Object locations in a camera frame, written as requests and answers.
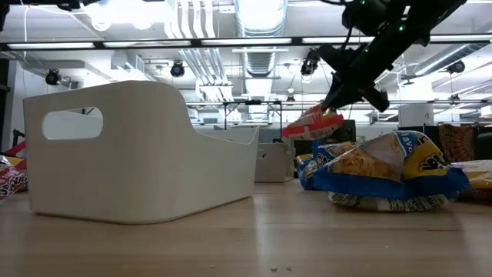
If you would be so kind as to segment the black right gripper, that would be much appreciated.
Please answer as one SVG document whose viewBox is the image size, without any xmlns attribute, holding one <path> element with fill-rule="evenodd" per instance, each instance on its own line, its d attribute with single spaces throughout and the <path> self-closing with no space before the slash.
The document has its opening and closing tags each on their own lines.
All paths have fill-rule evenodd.
<svg viewBox="0 0 492 277">
<path fill-rule="evenodd" d="M 387 95 L 378 91 L 374 80 L 383 70 L 377 71 L 361 58 L 366 54 L 367 43 L 356 50 L 335 48 L 323 44 L 318 48 L 322 58 L 334 70 L 331 87 L 321 103 L 321 110 L 337 109 L 356 102 L 367 101 L 379 112 L 389 108 Z"/>
</svg>

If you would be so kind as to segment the blue Maruchan ramen pack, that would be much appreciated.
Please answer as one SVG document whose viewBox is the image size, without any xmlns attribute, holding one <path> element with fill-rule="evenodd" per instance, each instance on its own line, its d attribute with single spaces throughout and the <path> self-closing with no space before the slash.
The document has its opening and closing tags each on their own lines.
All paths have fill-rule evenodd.
<svg viewBox="0 0 492 277">
<path fill-rule="evenodd" d="M 317 165 L 314 190 L 335 205 L 379 212 L 439 209 L 470 188 L 423 133 L 395 131 Z"/>
<path fill-rule="evenodd" d="M 337 158 L 339 155 L 344 154 L 358 146 L 356 142 L 340 142 L 332 144 L 321 144 L 316 142 L 314 144 L 314 160 L 317 165 L 322 166 L 329 161 Z"/>
<path fill-rule="evenodd" d="M 314 190 L 314 172 L 317 170 L 317 163 L 312 154 L 303 154 L 295 158 L 297 174 L 301 186 L 305 190 Z"/>
</svg>

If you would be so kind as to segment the white plastic storage bin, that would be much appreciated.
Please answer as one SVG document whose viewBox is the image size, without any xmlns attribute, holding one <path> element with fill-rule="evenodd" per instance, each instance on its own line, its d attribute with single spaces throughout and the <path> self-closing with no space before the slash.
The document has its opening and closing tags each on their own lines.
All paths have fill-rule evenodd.
<svg viewBox="0 0 492 277">
<path fill-rule="evenodd" d="M 267 126 L 238 126 L 227 128 L 218 125 L 198 126 L 195 130 L 206 135 L 229 140 L 248 140 L 247 132 L 258 128 L 258 152 L 255 181 L 258 183 L 283 183 L 293 178 L 293 146 L 286 138 L 280 138 L 279 128 Z"/>
<path fill-rule="evenodd" d="M 168 222 L 254 190 L 257 128 L 199 132 L 182 94 L 124 81 L 23 101 L 28 194 L 39 215 L 122 224 Z M 101 132 L 55 139 L 51 112 L 95 107 Z"/>
</svg>

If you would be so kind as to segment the red Maruchan beef ramen pack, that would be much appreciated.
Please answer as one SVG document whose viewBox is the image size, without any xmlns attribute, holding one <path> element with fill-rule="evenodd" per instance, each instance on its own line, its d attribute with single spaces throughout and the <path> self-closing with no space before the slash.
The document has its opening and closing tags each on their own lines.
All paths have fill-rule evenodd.
<svg viewBox="0 0 492 277">
<path fill-rule="evenodd" d="M 463 199 L 474 199 L 492 203 L 492 160 L 454 162 L 468 177 L 470 188 L 460 193 Z"/>
<path fill-rule="evenodd" d="M 0 202 L 16 192 L 27 190 L 26 161 L 17 157 L 0 155 Z"/>
</svg>

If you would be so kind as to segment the white cabinet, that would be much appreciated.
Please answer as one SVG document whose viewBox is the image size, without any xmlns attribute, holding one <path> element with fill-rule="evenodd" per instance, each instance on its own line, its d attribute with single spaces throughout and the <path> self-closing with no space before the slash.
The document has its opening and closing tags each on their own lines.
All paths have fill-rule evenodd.
<svg viewBox="0 0 492 277">
<path fill-rule="evenodd" d="M 406 104 L 398 109 L 400 127 L 415 127 L 434 124 L 434 107 L 432 104 Z"/>
</svg>

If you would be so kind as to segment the orange patterned fabric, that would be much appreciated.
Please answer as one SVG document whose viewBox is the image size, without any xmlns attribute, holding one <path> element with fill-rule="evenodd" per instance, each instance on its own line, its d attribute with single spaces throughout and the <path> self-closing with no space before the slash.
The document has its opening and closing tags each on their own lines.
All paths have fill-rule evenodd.
<svg viewBox="0 0 492 277">
<path fill-rule="evenodd" d="M 438 126 L 440 143 L 449 162 L 468 162 L 474 160 L 475 127 L 454 125 Z"/>
</svg>

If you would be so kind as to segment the black beam with light bars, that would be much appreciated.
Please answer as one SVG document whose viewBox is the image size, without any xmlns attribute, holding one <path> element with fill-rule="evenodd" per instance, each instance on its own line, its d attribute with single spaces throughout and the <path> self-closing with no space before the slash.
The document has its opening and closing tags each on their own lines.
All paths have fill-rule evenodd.
<svg viewBox="0 0 492 277">
<path fill-rule="evenodd" d="M 0 51 L 78 51 L 119 50 L 133 48 L 226 48 L 261 46 L 308 46 L 324 43 L 340 45 L 344 37 L 278 37 L 278 38 L 184 38 L 124 41 L 77 42 L 1 42 Z"/>
</svg>

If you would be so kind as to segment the silver ventilation duct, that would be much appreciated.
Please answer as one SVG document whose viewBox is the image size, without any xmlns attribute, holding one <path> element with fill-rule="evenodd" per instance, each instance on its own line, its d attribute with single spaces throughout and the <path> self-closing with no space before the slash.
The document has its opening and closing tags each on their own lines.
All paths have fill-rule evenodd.
<svg viewBox="0 0 492 277">
<path fill-rule="evenodd" d="M 236 30 L 240 37 L 280 37 L 287 18 L 288 0 L 234 0 Z M 268 77 L 274 70 L 276 52 L 242 55 L 246 72 Z"/>
<path fill-rule="evenodd" d="M 414 68 L 414 74 L 418 77 L 429 75 L 442 68 L 459 62 L 462 58 L 474 54 L 488 46 L 489 43 L 470 43 L 465 45 L 452 45 Z"/>
</svg>

